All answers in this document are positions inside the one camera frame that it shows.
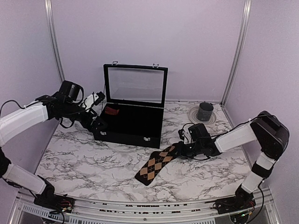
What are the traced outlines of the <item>maroon striped sock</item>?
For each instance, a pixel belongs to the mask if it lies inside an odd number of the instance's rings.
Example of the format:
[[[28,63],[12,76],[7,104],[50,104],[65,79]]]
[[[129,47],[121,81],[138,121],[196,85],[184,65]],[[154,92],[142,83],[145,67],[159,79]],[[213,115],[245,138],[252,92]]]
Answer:
[[[113,109],[111,107],[105,107],[105,114],[116,116],[119,113],[119,109]]]

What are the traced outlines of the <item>brown argyle sock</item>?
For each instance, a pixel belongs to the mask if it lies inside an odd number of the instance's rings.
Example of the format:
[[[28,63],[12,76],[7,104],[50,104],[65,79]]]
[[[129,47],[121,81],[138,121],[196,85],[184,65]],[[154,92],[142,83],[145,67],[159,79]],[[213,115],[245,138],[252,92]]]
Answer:
[[[149,186],[159,172],[172,160],[178,157],[183,142],[174,143],[162,151],[151,153],[149,160],[136,173],[135,179],[145,186]]]

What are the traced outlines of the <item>black display case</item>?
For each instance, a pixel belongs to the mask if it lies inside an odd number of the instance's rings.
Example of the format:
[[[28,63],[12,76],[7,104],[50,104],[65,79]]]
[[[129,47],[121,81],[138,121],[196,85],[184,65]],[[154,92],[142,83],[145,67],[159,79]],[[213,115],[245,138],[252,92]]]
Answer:
[[[95,140],[159,148],[162,135],[168,68],[104,64],[106,104],[100,117],[108,127]],[[119,109],[116,116],[105,107]]]

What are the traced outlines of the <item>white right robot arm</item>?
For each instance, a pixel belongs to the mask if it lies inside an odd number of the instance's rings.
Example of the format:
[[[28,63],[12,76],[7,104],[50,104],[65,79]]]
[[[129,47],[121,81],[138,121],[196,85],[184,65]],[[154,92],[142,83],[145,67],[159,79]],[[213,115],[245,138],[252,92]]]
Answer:
[[[207,158],[218,156],[230,149],[257,141],[261,153],[242,184],[231,198],[230,206],[241,209],[252,202],[253,191],[272,173],[275,163],[286,150],[290,133],[275,115],[267,111],[260,112],[255,118],[234,127],[232,130],[212,137],[204,124],[189,128],[192,142],[175,143],[176,156],[191,158],[199,154]]]

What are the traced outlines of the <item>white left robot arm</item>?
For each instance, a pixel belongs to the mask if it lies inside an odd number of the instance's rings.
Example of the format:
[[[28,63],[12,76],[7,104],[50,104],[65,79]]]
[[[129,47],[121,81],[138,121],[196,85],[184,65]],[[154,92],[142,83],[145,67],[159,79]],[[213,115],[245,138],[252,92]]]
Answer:
[[[93,110],[105,99],[102,92],[92,93],[86,98],[77,100],[84,89],[78,84],[63,81],[59,91],[52,96],[43,95],[32,103],[20,106],[19,109],[0,119],[0,145],[3,147],[9,140],[36,124],[47,120],[69,119],[78,121],[83,128],[94,136],[107,127]],[[71,210],[73,198],[58,196],[54,186],[44,178],[35,175],[18,165],[13,164],[3,152],[0,153],[0,176],[9,185],[24,188],[34,193],[34,203],[49,209]]]

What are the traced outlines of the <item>beige ceramic plate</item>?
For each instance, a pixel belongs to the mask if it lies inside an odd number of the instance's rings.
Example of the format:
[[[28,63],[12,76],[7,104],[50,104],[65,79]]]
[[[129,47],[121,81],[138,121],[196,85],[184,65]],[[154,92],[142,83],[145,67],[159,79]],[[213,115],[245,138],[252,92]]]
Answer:
[[[216,122],[216,115],[213,111],[211,112],[205,112],[204,110],[200,109],[200,106],[193,106],[188,111],[188,119],[194,123],[202,123],[207,126],[211,126]]]

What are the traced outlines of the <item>dark grey ceramic mug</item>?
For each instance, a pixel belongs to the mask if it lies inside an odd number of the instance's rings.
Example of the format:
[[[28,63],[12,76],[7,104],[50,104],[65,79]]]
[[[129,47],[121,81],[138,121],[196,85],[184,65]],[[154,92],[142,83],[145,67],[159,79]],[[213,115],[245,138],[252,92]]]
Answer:
[[[214,107],[211,103],[201,102],[199,104],[197,119],[199,121],[207,122],[210,120]]]

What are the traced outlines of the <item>aluminium front rail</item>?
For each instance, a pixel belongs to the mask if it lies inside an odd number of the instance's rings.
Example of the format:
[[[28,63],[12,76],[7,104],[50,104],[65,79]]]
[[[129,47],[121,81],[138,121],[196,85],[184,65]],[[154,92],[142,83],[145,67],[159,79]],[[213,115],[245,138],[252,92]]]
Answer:
[[[34,204],[34,197],[20,190],[13,204],[10,224],[279,224],[269,188],[254,192],[255,206],[220,214],[216,199],[186,202],[117,202],[75,197],[71,211],[52,214]]]

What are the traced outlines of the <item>right aluminium corner post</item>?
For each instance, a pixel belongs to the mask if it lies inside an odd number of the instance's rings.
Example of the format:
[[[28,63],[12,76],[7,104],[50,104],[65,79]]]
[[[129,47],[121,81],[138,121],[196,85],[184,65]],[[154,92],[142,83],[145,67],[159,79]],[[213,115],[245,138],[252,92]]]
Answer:
[[[224,93],[223,93],[223,96],[221,99],[222,107],[225,107],[225,105],[228,101],[230,92],[233,87],[233,82],[234,82],[236,74],[237,74],[237,69],[238,69],[240,58],[241,58],[242,49],[244,47],[246,35],[247,35],[247,31],[248,31],[251,7],[252,7],[252,0],[245,0],[244,6],[243,6],[243,13],[242,13],[242,19],[241,19],[241,24],[240,24],[239,36],[238,36],[237,45],[236,45],[236,49],[235,49],[235,54],[234,54],[234,58],[232,61],[230,73],[228,76],[228,81],[227,81],[227,84],[226,84],[226,87],[225,87],[225,90],[224,90]]]

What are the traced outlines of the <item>aluminium corner post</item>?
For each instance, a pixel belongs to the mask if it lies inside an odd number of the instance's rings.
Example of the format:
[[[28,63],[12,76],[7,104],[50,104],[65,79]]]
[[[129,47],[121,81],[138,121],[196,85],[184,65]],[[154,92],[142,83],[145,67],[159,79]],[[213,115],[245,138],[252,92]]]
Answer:
[[[244,6],[243,6],[243,13],[242,13],[242,19],[241,19],[241,24],[240,24],[239,36],[238,36],[237,45],[236,45],[236,49],[235,49],[235,54],[234,54],[234,58],[232,61],[230,73],[228,76],[228,81],[227,81],[227,84],[226,84],[226,87],[225,87],[225,90],[224,90],[224,93],[223,93],[223,96],[221,99],[222,107],[225,107],[225,105],[228,101],[230,92],[233,87],[233,82],[234,82],[236,74],[237,74],[237,69],[238,69],[240,58],[241,58],[242,49],[244,47],[246,35],[247,35],[247,31],[248,31],[251,7],[252,7],[252,0],[245,0]]]
[[[53,10],[52,10],[52,1],[51,0],[45,0],[45,10],[46,10],[46,17],[47,17],[47,24],[50,34],[50,41],[51,46],[54,54],[55,64],[58,71],[58,77],[59,81],[62,84],[65,80],[64,70],[61,62],[61,57],[59,54],[59,48],[58,48],[58,42],[57,42],[57,36],[55,31],[55,23],[54,23],[54,16],[53,16]]]

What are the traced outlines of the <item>left aluminium corner post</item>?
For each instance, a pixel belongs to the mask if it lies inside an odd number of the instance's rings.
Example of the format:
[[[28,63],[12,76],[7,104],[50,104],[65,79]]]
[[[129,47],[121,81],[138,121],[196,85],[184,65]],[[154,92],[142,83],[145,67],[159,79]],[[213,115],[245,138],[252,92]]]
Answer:
[[[64,70],[61,62],[61,57],[59,54],[59,48],[58,48],[58,42],[57,42],[57,36],[55,31],[55,23],[54,23],[54,16],[53,16],[53,10],[52,10],[52,1],[51,0],[45,0],[45,10],[46,10],[46,17],[47,17],[47,24],[50,34],[50,41],[51,46],[54,54],[55,64],[58,71],[58,77],[59,81],[62,84],[65,80]]]

